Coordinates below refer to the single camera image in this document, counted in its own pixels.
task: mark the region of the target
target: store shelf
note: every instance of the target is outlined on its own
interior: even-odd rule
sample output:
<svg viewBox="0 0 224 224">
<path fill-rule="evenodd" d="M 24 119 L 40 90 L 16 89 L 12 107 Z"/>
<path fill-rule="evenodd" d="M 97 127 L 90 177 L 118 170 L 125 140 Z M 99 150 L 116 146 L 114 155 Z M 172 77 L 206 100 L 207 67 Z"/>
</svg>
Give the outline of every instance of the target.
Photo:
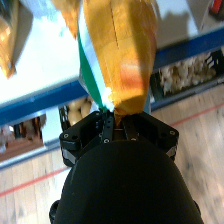
<svg viewBox="0 0 224 224">
<path fill-rule="evenodd" d="M 157 2 L 160 7 L 158 15 L 160 49 L 156 54 L 154 71 L 224 45 L 224 28 L 194 38 L 198 35 L 198 30 L 186 0 Z M 19 39 L 17 42 L 21 44 L 25 38 L 25 44 L 20 55 L 17 52 L 19 55 L 16 63 L 17 75 L 7 81 L 0 80 L 0 126 L 6 123 L 18 123 L 40 115 L 51 107 L 63 105 L 86 95 L 77 81 L 78 46 L 69 31 L 65 30 L 61 36 L 55 26 L 43 25 L 40 21 L 30 18 L 27 10 L 24 8 L 22 10 L 20 23 L 22 21 L 21 24 L 24 24 L 25 21 L 32 19 L 32 25 L 27 37 L 23 37 L 26 33 L 23 31 L 27 29 L 25 25 L 18 34 L 22 36 L 17 38 Z M 174 19 L 173 27 L 165 29 Z M 173 30 L 178 30 L 176 33 L 178 35 L 174 35 Z"/>
<path fill-rule="evenodd" d="M 190 96 L 193 96 L 195 94 L 201 93 L 205 90 L 208 90 L 208 89 L 210 89 L 212 87 L 215 87 L 215 86 L 217 86 L 219 84 L 222 84 L 222 83 L 224 83 L 224 75 L 219 77 L 219 78 L 216 78 L 212 81 L 204 83 L 200 86 L 195 86 L 195 87 L 190 88 L 190 89 L 188 89 L 184 92 L 180 92 L 176 95 L 173 95 L 173 96 L 170 96 L 170 97 L 167 97 L 167 98 L 164 98 L 164 99 L 160 99 L 159 101 L 156 101 L 151 105 L 151 110 L 152 111 L 158 110 L 160 108 L 163 108 L 165 106 L 173 104 L 177 101 L 183 100 L 183 99 L 185 99 L 187 97 L 190 97 Z"/>
</svg>

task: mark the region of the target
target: red line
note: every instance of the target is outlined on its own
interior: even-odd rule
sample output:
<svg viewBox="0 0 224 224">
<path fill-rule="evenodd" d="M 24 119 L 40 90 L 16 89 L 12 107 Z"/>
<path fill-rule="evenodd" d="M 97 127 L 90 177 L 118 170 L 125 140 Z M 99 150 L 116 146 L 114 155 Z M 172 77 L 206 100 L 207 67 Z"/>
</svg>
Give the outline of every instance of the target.
<svg viewBox="0 0 224 224">
<path fill-rule="evenodd" d="M 20 185 L 18 185 L 16 187 L 13 187 L 11 189 L 8 189 L 6 191 L 3 191 L 3 192 L 0 193 L 0 198 L 6 196 L 7 194 L 11 194 L 11 193 L 13 193 L 15 191 L 21 190 L 22 188 L 28 187 L 30 185 L 36 184 L 36 183 L 41 182 L 43 180 L 46 180 L 46 179 L 48 179 L 50 177 L 53 177 L 53 176 L 55 176 L 55 175 L 57 175 L 57 174 L 65 171 L 66 169 L 67 169 L 67 167 L 61 168 L 59 170 L 56 170 L 56 171 L 51 172 L 49 174 L 46 174 L 46 175 L 44 175 L 42 177 L 38 177 L 36 179 L 33 179 L 31 181 L 28 181 L 26 183 L 20 184 Z"/>
<path fill-rule="evenodd" d="M 180 121 L 177 121 L 177 122 L 175 122 L 175 123 L 173 123 L 173 124 L 170 124 L 170 126 L 175 127 L 175 126 L 177 126 L 177 125 L 183 124 L 183 123 L 186 122 L 186 121 L 189 121 L 189 120 L 191 120 L 191 119 L 193 119 L 193 118 L 199 117 L 199 116 L 201 116 L 201 115 L 203 115 L 203 114 L 209 113 L 209 112 L 211 112 L 211 111 L 213 111 L 213 110 L 216 110 L 216 109 L 218 109 L 218 108 L 220 108 L 220 107 L 223 107 L 223 106 L 224 106 L 224 102 L 221 103 L 221 104 L 219 104 L 219 105 L 216 105 L 216 106 L 214 106 L 214 107 L 211 107 L 211 108 L 209 108 L 209 109 L 207 109 L 207 110 L 204 110 L 204 111 L 202 111 L 202 112 L 199 112 L 199 113 L 197 113 L 197 114 L 194 114 L 194 115 L 192 115 L 192 116 L 190 116 L 190 117 L 186 117 L 186 118 L 184 118 L 183 120 L 180 120 Z"/>
</svg>

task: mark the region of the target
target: floor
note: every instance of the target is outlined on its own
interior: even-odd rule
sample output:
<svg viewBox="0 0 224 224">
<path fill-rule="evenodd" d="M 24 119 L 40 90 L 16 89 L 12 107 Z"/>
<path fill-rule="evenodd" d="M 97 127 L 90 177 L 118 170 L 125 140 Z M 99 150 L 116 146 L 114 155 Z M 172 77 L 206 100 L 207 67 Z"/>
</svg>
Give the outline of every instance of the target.
<svg viewBox="0 0 224 224">
<path fill-rule="evenodd" d="M 175 163 L 205 224 L 224 224 L 224 86 L 163 108 L 153 116 L 180 133 Z M 60 150 L 0 170 L 0 223 L 49 224 L 68 170 Z"/>
</svg>

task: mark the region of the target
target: orange plastic bag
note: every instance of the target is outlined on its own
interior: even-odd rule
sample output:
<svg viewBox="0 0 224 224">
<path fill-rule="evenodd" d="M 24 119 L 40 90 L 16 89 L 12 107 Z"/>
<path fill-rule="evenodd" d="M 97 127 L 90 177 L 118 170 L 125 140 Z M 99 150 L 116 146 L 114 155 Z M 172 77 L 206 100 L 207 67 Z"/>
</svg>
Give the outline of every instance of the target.
<svg viewBox="0 0 224 224">
<path fill-rule="evenodd" d="M 74 38 L 78 32 L 78 14 L 80 0 L 52 0 L 56 9 L 60 10 Z"/>
<path fill-rule="evenodd" d="M 117 124 L 123 116 L 144 108 L 156 30 L 150 0 L 81 1 L 78 41 L 82 78 L 94 101 L 103 109 L 114 110 Z"/>
<path fill-rule="evenodd" d="M 0 66 L 9 78 L 15 72 L 12 61 L 18 22 L 18 0 L 0 1 Z"/>
</svg>

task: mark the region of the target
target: green strip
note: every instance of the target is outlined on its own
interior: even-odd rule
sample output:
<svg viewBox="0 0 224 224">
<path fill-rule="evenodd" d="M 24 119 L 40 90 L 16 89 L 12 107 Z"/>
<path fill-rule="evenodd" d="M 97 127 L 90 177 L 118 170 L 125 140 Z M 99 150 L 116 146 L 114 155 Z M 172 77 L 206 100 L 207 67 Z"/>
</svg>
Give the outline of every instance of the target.
<svg viewBox="0 0 224 224">
<path fill-rule="evenodd" d="M 84 53 L 79 32 L 78 32 L 78 43 L 79 43 L 80 66 L 81 66 L 83 80 L 86 84 L 86 87 L 91 97 L 94 99 L 94 101 L 98 104 L 100 108 L 103 108 L 100 92 L 96 85 L 96 82 L 95 82 L 92 70 L 89 66 L 88 60 L 86 58 L 86 55 Z"/>
</svg>

